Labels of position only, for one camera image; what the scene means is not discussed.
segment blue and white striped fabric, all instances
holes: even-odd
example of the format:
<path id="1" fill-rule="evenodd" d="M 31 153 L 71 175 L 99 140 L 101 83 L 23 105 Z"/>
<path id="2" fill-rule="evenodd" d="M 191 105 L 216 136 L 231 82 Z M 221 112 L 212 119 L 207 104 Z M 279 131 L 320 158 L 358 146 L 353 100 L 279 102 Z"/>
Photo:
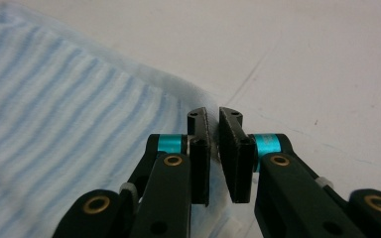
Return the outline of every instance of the blue and white striped fabric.
<path id="1" fill-rule="evenodd" d="M 51 237 L 82 194 L 118 190 L 153 133 L 185 133 L 187 112 L 214 103 L 169 74 L 116 56 L 54 20 L 0 6 L 0 237 Z M 192 236 L 211 234 L 226 202 L 217 163 L 211 206 Z"/>

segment teal band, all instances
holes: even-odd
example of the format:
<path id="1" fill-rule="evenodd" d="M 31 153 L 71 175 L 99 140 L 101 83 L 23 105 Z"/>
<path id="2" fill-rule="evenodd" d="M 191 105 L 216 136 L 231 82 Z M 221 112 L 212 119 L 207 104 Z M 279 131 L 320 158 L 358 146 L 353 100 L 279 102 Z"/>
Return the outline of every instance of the teal band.
<path id="1" fill-rule="evenodd" d="M 180 153 L 182 150 L 182 135 L 160 135 L 159 152 Z"/>
<path id="2" fill-rule="evenodd" d="M 256 146 L 258 147 L 258 168 L 261 169 L 261 158 L 268 153 L 281 152 L 281 144 L 275 134 L 254 134 Z"/>

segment striped cloth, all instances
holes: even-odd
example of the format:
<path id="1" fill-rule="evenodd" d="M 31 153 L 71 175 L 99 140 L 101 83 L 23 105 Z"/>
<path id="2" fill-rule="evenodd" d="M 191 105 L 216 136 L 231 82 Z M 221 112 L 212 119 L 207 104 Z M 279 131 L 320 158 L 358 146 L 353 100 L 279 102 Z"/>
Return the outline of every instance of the striped cloth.
<path id="1" fill-rule="evenodd" d="M 117 56 L 60 23 L 0 5 L 0 237 L 51 237 L 82 194 L 118 190 L 154 133 L 186 133 L 200 89 Z M 220 220 L 226 188 L 211 165 L 211 206 L 192 209 L 193 237 Z"/>

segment white surface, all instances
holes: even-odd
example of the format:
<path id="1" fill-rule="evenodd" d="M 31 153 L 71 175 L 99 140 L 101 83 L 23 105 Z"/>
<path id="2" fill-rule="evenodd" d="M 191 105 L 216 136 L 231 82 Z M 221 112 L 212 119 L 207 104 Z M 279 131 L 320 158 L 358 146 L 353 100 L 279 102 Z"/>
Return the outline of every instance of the white surface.
<path id="1" fill-rule="evenodd" d="M 287 134 L 344 198 L 381 190 L 381 1 L 17 2 Z M 253 202 L 236 212 L 258 236 Z"/>

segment towel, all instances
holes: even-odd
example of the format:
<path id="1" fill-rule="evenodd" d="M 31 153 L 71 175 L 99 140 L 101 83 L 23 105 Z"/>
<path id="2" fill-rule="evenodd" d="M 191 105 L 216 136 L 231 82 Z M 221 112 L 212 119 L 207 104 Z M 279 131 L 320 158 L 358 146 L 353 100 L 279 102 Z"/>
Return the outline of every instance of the towel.
<path id="1" fill-rule="evenodd" d="M 119 190 L 150 134 L 186 134 L 201 106 L 214 133 L 217 107 L 202 89 L 1 4 L 0 237 L 51 237 L 81 195 Z M 219 233 L 227 196 L 211 160 L 210 206 L 192 207 L 192 237 Z"/>

